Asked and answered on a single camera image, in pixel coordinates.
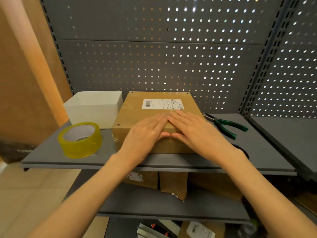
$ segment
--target white bin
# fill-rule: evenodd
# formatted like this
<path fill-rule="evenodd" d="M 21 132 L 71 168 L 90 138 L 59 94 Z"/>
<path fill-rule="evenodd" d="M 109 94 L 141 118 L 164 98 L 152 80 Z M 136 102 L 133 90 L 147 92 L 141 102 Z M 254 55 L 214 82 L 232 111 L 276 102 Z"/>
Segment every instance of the white bin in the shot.
<path fill-rule="evenodd" d="M 111 128 L 122 103 L 121 91 L 78 92 L 64 107 L 72 124 L 93 122 Z"/>

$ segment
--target green pliers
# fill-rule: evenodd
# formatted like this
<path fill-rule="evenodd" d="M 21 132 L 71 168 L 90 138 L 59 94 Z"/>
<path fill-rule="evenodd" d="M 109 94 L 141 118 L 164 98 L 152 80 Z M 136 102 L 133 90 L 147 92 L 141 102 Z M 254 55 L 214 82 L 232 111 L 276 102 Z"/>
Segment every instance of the green pliers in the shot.
<path fill-rule="evenodd" d="M 203 116 L 205 117 L 205 119 L 214 122 L 214 124 L 216 125 L 216 127 L 219 129 L 219 131 L 221 133 L 223 133 L 224 135 L 226 135 L 227 137 L 235 140 L 237 135 L 230 132 L 229 130 L 227 130 L 226 128 L 224 128 L 223 125 L 229 125 L 235 128 L 238 128 L 242 131 L 248 131 L 248 127 L 243 126 L 242 124 L 233 122 L 233 121 L 229 121 L 229 120 L 224 120 L 224 119 L 217 119 L 216 117 L 210 115 L 210 114 L 203 114 Z"/>

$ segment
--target person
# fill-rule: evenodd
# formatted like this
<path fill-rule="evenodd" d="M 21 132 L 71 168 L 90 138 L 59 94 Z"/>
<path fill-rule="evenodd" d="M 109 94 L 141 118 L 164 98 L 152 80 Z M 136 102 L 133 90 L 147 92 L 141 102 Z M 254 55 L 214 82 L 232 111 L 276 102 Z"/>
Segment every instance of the person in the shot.
<path fill-rule="evenodd" d="M 183 134 L 162 132 L 168 121 Z M 270 184 L 241 150 L 234 148 L 205 119 L 179 110 L 171 111 L 167 117 L 146 118 L 133 126 L 121 149 L 28 237 L 82 237 L 123 178 L 145 159 L 156 141 L 169 136 L 219 164 L 248 199 L 272 237 L 317 237 L 317 226 Z"/>

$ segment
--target roll of tape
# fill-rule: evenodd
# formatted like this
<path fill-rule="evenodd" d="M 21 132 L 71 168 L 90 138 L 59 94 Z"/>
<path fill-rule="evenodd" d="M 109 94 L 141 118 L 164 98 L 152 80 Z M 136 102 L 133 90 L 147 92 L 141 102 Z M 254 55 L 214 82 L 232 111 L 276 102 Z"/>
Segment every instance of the roll of tape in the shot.
<path fill-rule="evenodd" d="M 67 127 L 58 135 L 65 155 L 79 159 L 95 153 L 102 143 L 98 124 L 85 122 Z"/>

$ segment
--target tile floor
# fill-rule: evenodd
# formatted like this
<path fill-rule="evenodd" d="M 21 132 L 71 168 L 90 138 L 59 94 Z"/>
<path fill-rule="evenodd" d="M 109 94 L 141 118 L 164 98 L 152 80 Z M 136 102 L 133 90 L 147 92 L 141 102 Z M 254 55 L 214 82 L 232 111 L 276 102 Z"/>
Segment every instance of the tile floor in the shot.
<path fill-rule="evenodd" d="M 25 237 L 61 204 L 79 169 L 29 169 L 19 163 L 0 173 L 0 238 Z M 103 238 L 108 217 L 96 217 L 84 238 Z"/>

